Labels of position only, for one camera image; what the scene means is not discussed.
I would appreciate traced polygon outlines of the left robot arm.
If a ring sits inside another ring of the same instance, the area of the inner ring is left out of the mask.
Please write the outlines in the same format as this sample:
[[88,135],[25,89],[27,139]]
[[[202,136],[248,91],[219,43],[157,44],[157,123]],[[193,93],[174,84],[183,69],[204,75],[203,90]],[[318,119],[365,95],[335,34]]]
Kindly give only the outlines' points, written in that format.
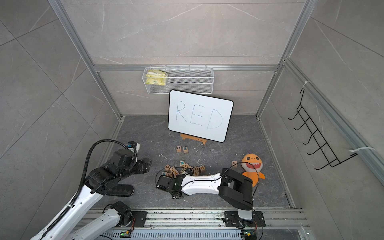
[[135,192],[132,185],[121,181],[132,175],[146,174],[152,161],[139,159],[140,145],[136,142],[123,144],[109,139],[109,143],[122,146],[115,151],[101,167],[88,172],[93,150],[106,140],[95,142],[89,149],[80,184],[72,199],[63,209],[35,236],[34,240],[94,240],[105,231],[115,226],[134,226],[135,218],[131,208],[121,201],[109,204],[103,214],[96,220],[75,231],[74,227],[84,215],[104,196],[130,197]]

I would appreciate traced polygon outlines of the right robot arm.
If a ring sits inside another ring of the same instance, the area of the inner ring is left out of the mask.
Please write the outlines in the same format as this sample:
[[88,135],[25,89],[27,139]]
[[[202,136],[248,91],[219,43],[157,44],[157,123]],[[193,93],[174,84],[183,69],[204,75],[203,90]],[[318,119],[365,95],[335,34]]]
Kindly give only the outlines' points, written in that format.
[[189,170],[175,177],[160,176],[156,188],[182,199],[195,194],[211,194],[221,197],[237,209],[234,217],[225,217],[227,224],[235,228],[256,227],[253,197],[256,192],[250,178],[230,168],[210,176],[189,175]]

